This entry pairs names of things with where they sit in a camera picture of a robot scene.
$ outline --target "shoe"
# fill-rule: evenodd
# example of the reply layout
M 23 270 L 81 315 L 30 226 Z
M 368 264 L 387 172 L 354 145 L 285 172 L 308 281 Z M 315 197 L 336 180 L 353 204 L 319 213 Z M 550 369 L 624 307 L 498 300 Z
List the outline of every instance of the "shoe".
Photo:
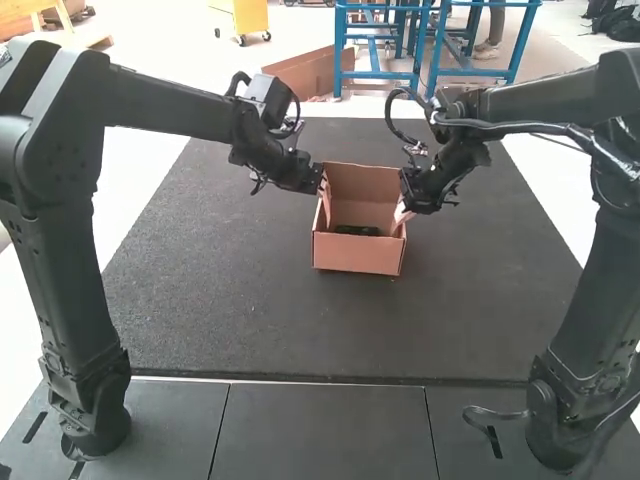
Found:
M 471 58 L 474 60 L 493 60 L 500 56 L 500 46 L 491 45 L 490 43 L 481 43 L 473 48 L 474 52 Z
M 484 50 L 490 50 L 491 48 L 493 48 L 494 45 L 492 45 L 489 42 L 489 39 L 487 38 L 484 42 L 479 43 L 478 45 L 475 45 L 473 47 L 473 51 L 474 52 L 483 52 Z

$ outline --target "robotic arm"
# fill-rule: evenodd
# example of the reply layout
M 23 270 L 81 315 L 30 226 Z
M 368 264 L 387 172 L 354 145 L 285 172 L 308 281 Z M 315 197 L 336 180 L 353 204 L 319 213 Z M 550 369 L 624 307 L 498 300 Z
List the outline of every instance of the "robotic arm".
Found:
M 96 259 L 91 197 L 109 125 L 232 146 L 256 193 L 266 182 L 315 194 L 322 166 L 296 149 L 303 123 L 275 77 L 234 76 L 220 96 L 140 75 L 96 51 L 12 40 L 0 64 L 0 220 L 42 333 L 40 367 L 73 459 L 106 455 L 130 428 L 131 371 L 111 323 Z M 236 96 L 239 82 L 248 84 Z M 294 100 L 295 122 L 285 114 Z
M 392 131 L 390 104 L 404 92 L 392 92 L 387 102 Z M 405 207 L 416 213 L 453 203 L 462 179 L 490 163 L 484 142 L 509 133 L 565 135 L 592 157 L 600 204 L 593 246 L 559 331 L 533 361 L 521 415 L 528 419 L 527 443 L 543 465 L 586 477 L 640 402 L 640 49 L 455 101 L 446 90 L 417 101 L 444 146 L 430 159 L 420 142 L 394 131 L 409 143 L 411 166 L 400 177 Z

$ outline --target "blue metal rack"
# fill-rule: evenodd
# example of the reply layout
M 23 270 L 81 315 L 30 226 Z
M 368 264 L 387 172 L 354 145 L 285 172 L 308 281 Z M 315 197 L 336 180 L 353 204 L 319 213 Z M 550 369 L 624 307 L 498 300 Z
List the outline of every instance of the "blue metal rack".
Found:
M 420 69 L 424 54 L 425 38 L 435 37 L 435 45 L 429 69 L 427 82 L 427 96 L 435 92 L 438 77 L 441 76 L 466 76 L 466 77 L 493 77 L 512 83 L 520 66 L 524 47 L 531 31 L 541 0 L 528 0 L 514 2 L 513 0 L 441 0 L 439 7 L 433 7 L 431 0 L 396 0 L 392 5 L 391 0 L 381 4 L 346 3 L 347 0 L 338 0 L 335 9 L 335 65 L 334 65 L 334 97 L 342 95 L 342 80 L 344 78 L 356 79 L 387 79 L 404 80 L 417 89 L 420 81 Z M 467 26 L 465 28 L 446 28 L 447 17 L 440 15 L 438 19 L 432 17 L 432 11 L 447 12 L 451 5 L 467 6 L 470 8 Z M 515 48 L 509 62 L 509 67 L 504 70 L 476 68 L 471 64 L 470 57 L 473 53 L 480 15 L 485 6 L 520 7 L 526 8 L 525 15 L 516 40 Z M 395 11 L 393 22 L 390 21 L 390 11 Z M 363 11 L 366 23 L 349 23 L 349 11 Z M 384 21 L 374 22 L 373 11 L 384 11 Z M 384 40 L 386 44 L 395 44 L 395 58 L 402 57 L 403 41 L 407 14 L 410 14 L 407 54 L 414 55 L 411 72 L 383 72 L 380 69 L 378 57 L 378 40 Z M 376 29 L 385 33 L 350 33 L 350 29 Z M 453 39 L 462 39 L 464 46 L 459 46 Z M 371 58 L 370 71 L 342 71 L 340 65 L 340 52 L 345 47 L 347 39 L 367 40 L 369 55 Z M 442 49 L 446 47 L 456 59 L 460 68 L 441 68 L 440 59 Z
M 380 58 L 378 57 L 378 40 L 395 43 L 395 57 L 402 56 L 402 46 L 406 25 L 407 12 L 423 13 L 427 18 L 431 10 L 431 4 L 420 5 L 419 0 L 397 0 L 397 5 L 391 5 L 387 0 L 382 4 L 362 4 L 347 3 L 347 0 L 338 0 L 335 7 L 335 55 L 334 55 L 334 87 L 333 96 L 342 95 L 342 80 L 345 78 L 358 79 L 386 79 L 386 80 L 406 80 L 412 88 L 418 88 L 420 80 L 420 66 L 424 52 L 424 40 L 427 33 L 427 22 L 421 22 L 417 28 L 415 38 L 415 58 L 411 72 L 383 72 L 380 68 Z M 375 22 L 373 11 L 384 11 L 384 22 Z M 394 10 L 394 21 L 389 21 L 389 11 Z M 350 23 L 348 20 L 349 11 L 363 11 L 365 23 Z M 377 29 L 388 31 L 389 33 L 350 33 L 351 29 Z M 371 59 L 370 71 L 343 71 L 340 65 L 341 52 L 348 39 L 367 40 L 369 46 L 369 56 Z
M 509 1 L 483 1 L 483 0 L 441 0 L 441 11 L 446 12 L 449 5 L 460 5 L 471 7 L 469 13 L 469 20 L 467 22 L 467 28 L 459 30 L 447 30 L 446 22 L 447 16 L 440 15 L 436 20 L 433 17 L 429 18 L 428 34 L 435 34 L 435 45 L 433 48 L 433 55 L 431 57 L 431 63 L 429 66 L 429 79 L 427 81 L 427 97 L 431 97 L 436 89 L 438 83 L 438 77 L 441 76 L 464 76 L 464 77 L 493 77 L 496 79 L 505 80 L 506 83 L 513 83 L 520 67 L 520 61 L 522 60 L 522 54 L 524 53 L 524 47 L 527 44 L 529 38 L 529 32 L 533 25 L 533 19 L 535 17 L 538 7 L 541 5 L 541 0 L 528 0 L 525 2 L 509 2 Z M 489 69 L 489 68 L 477 68 L 471 63 L 470 57 L 473 53 L 473 46 L 478 32 L 478 25 L 480 23 L 480 14 L 482 13 L 482 7 L 520 7 L 526 8 L 522 24 L 520 25 L 520 32 L 516 39 L 516 44 L 511 54 L 511 60 L 509 61 L 509 67 L 507 69 Z M 454 37 L 465 39 L 466 45 L 460 47 L 453 40 Z M 442 47 L 446 47 L 451 55 L 456 59 L 460 68 L 441 68 L 440 58 L 442 56 Z

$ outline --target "cable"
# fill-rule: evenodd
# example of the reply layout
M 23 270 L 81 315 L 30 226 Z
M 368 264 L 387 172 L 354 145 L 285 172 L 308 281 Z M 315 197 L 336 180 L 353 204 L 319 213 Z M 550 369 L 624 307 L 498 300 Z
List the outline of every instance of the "cable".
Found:
M 489 123 L 484 120 L 477 120 L 475 118 L 446 118 L 443 112 L 434 112 L 431 116 L 431 121 L 438 125 L 445 127 L 467 127 L 475 128 L 485 132 L 494 132 L 496 134 L 510 134 L 510 133 L 544 133 L 547 135 L 564 135 L 569 136 L 568 123 L 543 123 L 543 122 L 498 122 Z
M 492 432 L 489 427 L 482 425 L 480 422 L 476 422 L 470 417 L 470 414 L 480 415 L 494 420 L 520 420 L 529 417 L 529 410 L 523 410 L 521 412 L 496 412 L 495 410 L 489 410 L 488 408 L 478 407 L 477 405 L 468 405 L 462 409 L 462 419 L 476 430 L 480 430 L 488 439 L 492 441 L 495 433 Z
M 585 153 L 580 147 L 574 147 L 573 145 L 569 145 L 568 143 L 561 142 L 560 140 L 555 140 L 553 138 L 545 137 L 544 135 L 540 135 L 539 133 L 530 133 L 532 137 L 540 138 L 542 140 L 546 140 L 547 142 L 556 143 L 558 145 L 562 145 L 563 147 L 570 148 L 571 150 L 575 150 L 576 152 Z
M 231 77 L 231 83 L 229 84 L 229 88 L 225 92 L 225 97 L 234 97 L 236 94 L 236 90 L 238 90 L 238 84 L 242 82 L 245 85 L 249 85 L 251 83 L 251 77 L 246 73 L 240 71 L 237 72 Z
M 271 133 L 271 135 L 273 136 L 273 138 L 276 138 L 278 140 L 284 140 L 285 138 L 289 138 L 293 132 L 296 131 L 296 128 L 298 128 L 298 124 L 300 123 L 300 115 L 301 115 L 301 108 L 300 108 L 300 99 L 298 98 L 298 96 L 291 92 L 292 96 L 293 96 L 293 101 L 296 104 L 296 121 L 295 123 L 287 130 L 284 131 L 271 131 L 269 133 Z
M 410 145 L 423 144 L 424 142 L 421 142 L 420 140 L 416 140 L 412 136 L 407 135 L 402 130 L 399 130 L 398 128 L 396 128 L 396 126 L 393 124 L 393 120 L 391 119 L 391 104 L 398 96 L 403 94 L 409 95 L 409 98 L 411 100 L 418 103 L 418 105 L 420 105 L 422 109 L 425 110 L 425 115 L 426 115 L 426 111 L 428 111 L 429 109 L 429 104 L 422 97 L 420 97 L 418 92 L 416 92 L 414 89 L 402 86 L 402 87 L 396 87 L 393 90 L 391 90 L 391 93 L 389 93 L 387 100 L 384 102 L 384 121 L 387 124 L 387 127 L 389 128 L 389 130 L 391 130 L 391 133 L 393 133 L 396 137 L 398 137 L 403 142 L 408 143 Z

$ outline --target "floor mat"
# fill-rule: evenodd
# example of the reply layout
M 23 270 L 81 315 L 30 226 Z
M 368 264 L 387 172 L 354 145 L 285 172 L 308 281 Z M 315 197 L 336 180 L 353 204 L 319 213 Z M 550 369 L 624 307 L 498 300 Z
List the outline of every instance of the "floor mat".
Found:
M 401 129 L 427 138 L 420 120 Z M 316 160 L 402 166 L 379 119 L 310 119 Z M 265 188 L 191 140 L 104 272 L 139 372 L 417 382 L 523 380 L 580 267 L 501 145 L 461 205 L 408 225 L 402 275 L 311 268 L 316 199 Z

